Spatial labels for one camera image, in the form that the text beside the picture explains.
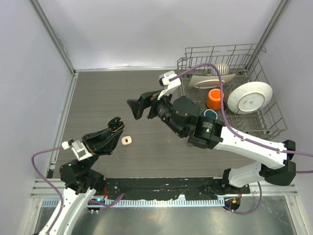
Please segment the beige earbud charging case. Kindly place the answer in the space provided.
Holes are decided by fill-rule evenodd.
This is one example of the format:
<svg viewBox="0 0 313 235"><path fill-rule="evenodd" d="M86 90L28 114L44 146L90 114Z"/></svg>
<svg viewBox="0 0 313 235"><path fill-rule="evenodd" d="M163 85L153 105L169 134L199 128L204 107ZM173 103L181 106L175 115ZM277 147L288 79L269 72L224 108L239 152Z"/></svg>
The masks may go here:
<svg viewBox="0 0 313 235"><path fill-rule="evenodd" d="M130 136L125 136L125 137L123 137L122 139L121 139L121 143L122 143L122 145L124 145L124 146L126 146L126 145L130 145L130 144L132 144L132 137L130 137Z"/></svg>

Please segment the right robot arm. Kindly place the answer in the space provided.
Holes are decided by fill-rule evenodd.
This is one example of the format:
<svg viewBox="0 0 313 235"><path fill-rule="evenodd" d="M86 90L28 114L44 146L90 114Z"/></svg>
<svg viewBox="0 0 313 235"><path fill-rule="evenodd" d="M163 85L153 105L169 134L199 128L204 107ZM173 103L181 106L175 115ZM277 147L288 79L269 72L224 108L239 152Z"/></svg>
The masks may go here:
<svg viewBox="0 0 313 235"><path fill-rule="evenodd" d="M136 120L149 108L148 119L159 117L177 136L187 138L194 147L223 150L250 158L255 162L240 168L224 170L221 188L233 193L237 188L258 181L288 186L296 175L296 164L285 153L295 143L270 142L228 128L222 121L200 115L200 106L186 96L174 102L171 95L159 98L160 91L147 92L139 99L129 99Z"/></svg>

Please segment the black earbud charging case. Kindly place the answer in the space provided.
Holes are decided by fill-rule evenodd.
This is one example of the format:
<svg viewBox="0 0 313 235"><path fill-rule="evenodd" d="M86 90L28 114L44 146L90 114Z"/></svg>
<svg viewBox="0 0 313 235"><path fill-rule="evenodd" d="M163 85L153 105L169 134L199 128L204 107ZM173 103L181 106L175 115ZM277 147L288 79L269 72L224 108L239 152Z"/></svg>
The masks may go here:
<svg viewBox="0 0 313 235"><path fill-rule="evenodd" d="M112 133L122 130L125 127L121 117L114 117L108 122L108 128Z"/></svg>

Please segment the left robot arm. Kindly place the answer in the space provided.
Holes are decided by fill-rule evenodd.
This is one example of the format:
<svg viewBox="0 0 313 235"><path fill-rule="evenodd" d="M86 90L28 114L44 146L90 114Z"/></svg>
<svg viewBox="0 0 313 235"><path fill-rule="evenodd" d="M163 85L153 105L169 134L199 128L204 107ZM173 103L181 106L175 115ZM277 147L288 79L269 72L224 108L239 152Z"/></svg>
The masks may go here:
<svg viewBox="0 0 313 235"><path fill-rule="evenodd" d="M65 141L59 150L71 149L75 159L62 165L59 173L65 187L60 192L41 172L38 175L59 195L60 201L41 235L70 235L88 201L103 192L104 176L92 170L100 156L111 155L116 148L123 127L108 127L104 130L85 134L81 140Z"/></svg>

